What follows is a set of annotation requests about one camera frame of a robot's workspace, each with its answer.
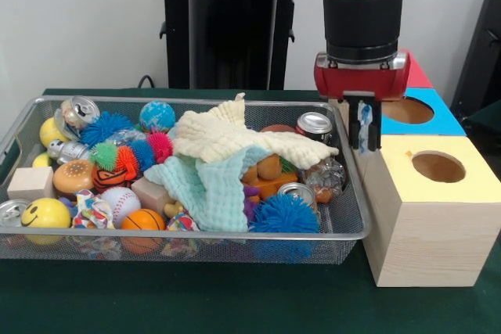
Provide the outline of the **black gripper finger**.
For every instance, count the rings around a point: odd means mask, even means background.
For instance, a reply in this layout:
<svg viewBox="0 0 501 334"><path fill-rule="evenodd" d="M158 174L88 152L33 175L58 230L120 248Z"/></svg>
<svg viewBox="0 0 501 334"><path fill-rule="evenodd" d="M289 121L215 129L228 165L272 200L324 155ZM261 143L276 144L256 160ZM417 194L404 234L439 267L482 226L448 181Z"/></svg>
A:
<svg viewBox="0 0 501 334"><path fill-rule="evenodd" d="M348 111L348 133L349 133L349 143L353 149L359 148L359 100L349 99L348 100L349 111Z"/></svg>
<svg viewBox="0 0 501 334"><path fill-rule="evenodd" d="M381 147L381 102L374 100L371 103L372 122L369 125L369 149L378 150Z"/></svg>

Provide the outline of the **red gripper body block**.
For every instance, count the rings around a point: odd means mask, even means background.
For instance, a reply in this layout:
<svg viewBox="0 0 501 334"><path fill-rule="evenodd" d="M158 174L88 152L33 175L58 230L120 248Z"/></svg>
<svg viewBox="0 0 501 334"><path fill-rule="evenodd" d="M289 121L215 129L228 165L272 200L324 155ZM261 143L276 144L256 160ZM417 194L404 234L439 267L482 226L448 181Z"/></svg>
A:
<svg viewBox="0 0 501 334"><path fill-rule="evenodd" d="M314 66L319 94L328 99L370 97L378 102L399 100L405 93L410 73L410 54L398 52L382 62L347 64L317 54Z"/></svg>

